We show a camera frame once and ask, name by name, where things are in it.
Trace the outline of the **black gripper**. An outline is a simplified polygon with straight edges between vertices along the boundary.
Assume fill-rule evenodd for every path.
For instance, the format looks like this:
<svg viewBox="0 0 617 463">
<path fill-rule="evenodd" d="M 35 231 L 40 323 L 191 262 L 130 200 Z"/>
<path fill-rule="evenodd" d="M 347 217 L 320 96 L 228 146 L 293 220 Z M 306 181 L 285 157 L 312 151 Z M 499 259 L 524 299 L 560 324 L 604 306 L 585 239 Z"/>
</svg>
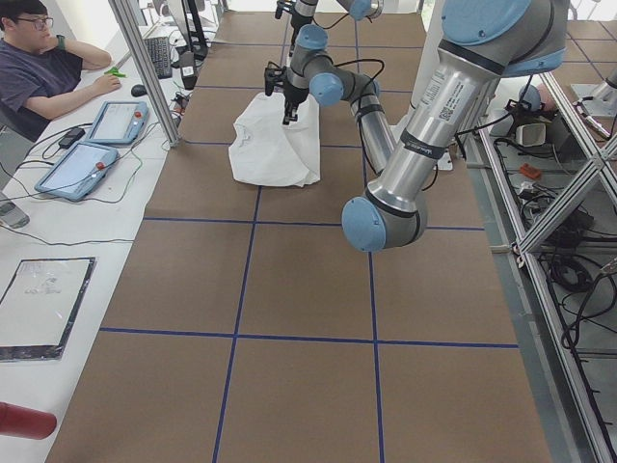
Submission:
<svg viewBox="0 0 617 463">
<path fill-rule="evenodd" d="M 309 95 L 308 80 L 298 74 L 292 67 L 287 67 L 286 81 L 283 87 L 284 113 L 282 124 L 289 125 L 298 121 L 299 106 L 305 102 Z"/>
</svg>

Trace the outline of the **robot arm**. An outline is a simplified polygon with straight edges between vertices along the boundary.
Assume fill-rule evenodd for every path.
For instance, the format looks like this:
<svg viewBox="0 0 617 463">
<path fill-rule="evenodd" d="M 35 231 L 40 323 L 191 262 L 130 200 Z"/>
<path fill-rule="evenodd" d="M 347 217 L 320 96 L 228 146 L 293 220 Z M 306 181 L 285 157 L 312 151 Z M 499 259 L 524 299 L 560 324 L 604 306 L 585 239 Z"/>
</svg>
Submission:
<svg viewBox="0 0 617 463">
<path fill-rule="evenodd" d="M 337 3 L 343 12 L 343 16 L 337 19 L 330 26 L 327 26 L 327 29 L 335 27 L 345 17 L 352 17 L 355 21 L 362 21 L 363 19 L 372 21 L 382 13 L 385 4 L 383 0 L 338 0 Z M 281 19 L 283 13 L 288 13 L 291 16 L 290 24 L 292 27 L 292 36 L 287 61 L 290 61 L 293 57 L 296 41 L 300 34 L 301 28 L 314 22 L 317 6 L 318 0 L 277 2 L 275 19 Z"/>
<path fill-rule="evenodd" d="M 376 81 L 336 66 L 326 31 L 313 23 L 312 1 L 281 1 L 289 12 L 289 65 L 266 71 L 265 89 L 281 87 L 286 123 L 313 97 L 323 106 L 346 101 L 361 131 L 376 177 L 341 213 L 348 242 L 363 252 L 402 247 L 427 223 L 422 188 L 489 82 L 558 68 L 564 58 L 565 1 L 447 1 L 441 10 L 439 62 L 399 136 L 387 123 Z"/>
</svg>

